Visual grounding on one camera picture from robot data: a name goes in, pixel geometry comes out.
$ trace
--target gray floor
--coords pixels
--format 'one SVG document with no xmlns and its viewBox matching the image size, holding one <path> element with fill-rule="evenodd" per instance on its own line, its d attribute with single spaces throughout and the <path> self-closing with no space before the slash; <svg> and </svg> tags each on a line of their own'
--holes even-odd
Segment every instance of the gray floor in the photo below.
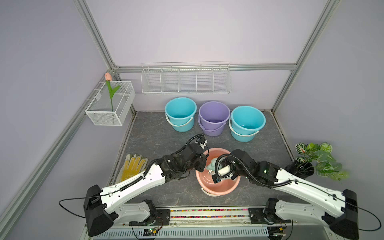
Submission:
<svg viewBox="0 0 384 240">
<path fill-rule="evenodd" d="M 256 161 L 268 161 L 280 167 L 291 163 L 278 128 L 269 112 L 264 112 L 265 127 L 250 142 L 238 142 L 230 134 L 228 126 L 217 137 L 207 136 L 207 145 L 210 148 L 221 147 L 232 151 L 241 149 L 246 151 Z M 128 153 L 144 155 L 149 160 L 170 154 L 185 142 L 201 133 L 197 123 L 188 132 L 175 131 L 166 121 L 165 113 L 139 112 L 134 123 L 124 157 Z M 304 201 L 281 191 L 259 187 L 250 184 L 244 177 L 241 178 L 237 188 L 224 196 L 210 197 L 201 191 L 197 182 L 195 171 L 182 180 L 172 180 L 166 184 L 152 188 L 143 194 L 131 199 L 129 203 L 139 203 L 145 199 L 152 200 L 156 207 L 171 206 L 215 206 L 215 205 L 265 205 L 268 198 L 278 198 L 289 202 L 303 203 Z"/>
</svg>

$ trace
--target wire basket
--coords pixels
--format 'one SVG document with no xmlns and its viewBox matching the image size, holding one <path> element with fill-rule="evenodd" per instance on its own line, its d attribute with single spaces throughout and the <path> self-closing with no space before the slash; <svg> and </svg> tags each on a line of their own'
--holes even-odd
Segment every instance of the wire basket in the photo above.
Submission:
<svg viewBox="0 0 384 240">
<path fill-rule="evenodd" d="M 101 126 L 122 126 L 135 97 L 130 81 L 109 81 L 112 88 L 120 86 L 111 99 L 108 86 L 102 85 L 85 110 L 93 124 Z"/>
<path fill-rule="evenodd" d="M 144 68 L 141 73 L 144 94 L 230 93 L 229 65 Z"/>
</svg>

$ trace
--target white wire shelf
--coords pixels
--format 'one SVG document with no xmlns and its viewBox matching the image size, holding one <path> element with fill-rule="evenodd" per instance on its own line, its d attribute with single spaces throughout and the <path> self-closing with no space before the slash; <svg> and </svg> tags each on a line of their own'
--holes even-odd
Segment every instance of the white wire shelf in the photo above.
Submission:
<svg viewBox="0 0 384 240">
<path fill-rule="evenodd" d="M 141 73 L 144 94 L 215 94 L 231 92 L 229 65 L 146 67 Z"/>
</svg>

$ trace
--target artificial plant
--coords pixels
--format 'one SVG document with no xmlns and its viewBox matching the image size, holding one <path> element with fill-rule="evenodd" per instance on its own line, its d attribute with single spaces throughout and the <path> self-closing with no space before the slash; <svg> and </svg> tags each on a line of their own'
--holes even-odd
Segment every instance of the artificial plant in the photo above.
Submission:
<svg viewBox="0 0 384 240">
<path fill-rule="evenodd" d="M 112 76 L 109 73 L 105 74 L 105 84 L 107 84 L 108 91 L 109 91 L 109 98 L 111 99 L 111 108 L 113 111 L 113 103 L 112 103 L 112 98 L 113 95 L 115 95 L 116 91 L 119 90 L 120 86 L 117 86 L 115 88 L 111 87 L 111 83 L 109 81 L 112 81 Z"/>
<path fill-rule="evenodd" d="M 343 171 L 342 164 L 336 162 L 336 159 L 331 155 L 332 145 L 326 142 L 322 144 L 304 143 L 296 144 L 296 152 L 302 157 L 296 157 L 296 161 L 303 164 L 305 162 L 317 162 L 314 167 L 317 175 L 322 177 L 329 177 L 333 180 L 342 180 L 349 177 L 347 171 Z"/>
</svg>

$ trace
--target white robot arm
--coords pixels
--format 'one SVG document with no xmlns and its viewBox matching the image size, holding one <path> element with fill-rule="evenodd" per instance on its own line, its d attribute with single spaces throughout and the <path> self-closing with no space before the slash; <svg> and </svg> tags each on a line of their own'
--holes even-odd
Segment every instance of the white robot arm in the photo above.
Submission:
<svg viewBox="0 0 384 240">
<path fill-rule="evenodd" d="M 89 188 L 84 202 L 89 236 L 101 234 L 116 223 L 153 223 L 157 211 L 152 201 L 124 203 L 153 187 L 181 178 L 188 170 L 202 172 L 206 165 L 203 154 L 206 143 L 204 134 L 198 134 L 175 153 L 150 162 L 147 169 L 136 176 L 102 189 L 97 185 Z M 222 164 L 229 171 L 219 172 L 218 165 L 224 158 L 230 161 L 222 162 L 229 162 L 232 166 L 228 168 Z M 315 185 L 269 162 L 256 162 L 239 149 L 221 155 L 215 169 L 221 176 L 213 174 L 214 182 L 234 180 L 241 175 L 253 184 L 287 192 L 309 203 L 269 199 L 264 209 L 249 209 L 252 223 L 271 225 L 289 219 L 305 220 L 327 226 L 342 237 L 359 239 L 356 194 L 350 190 L 340 192 Z"/>
</svg>

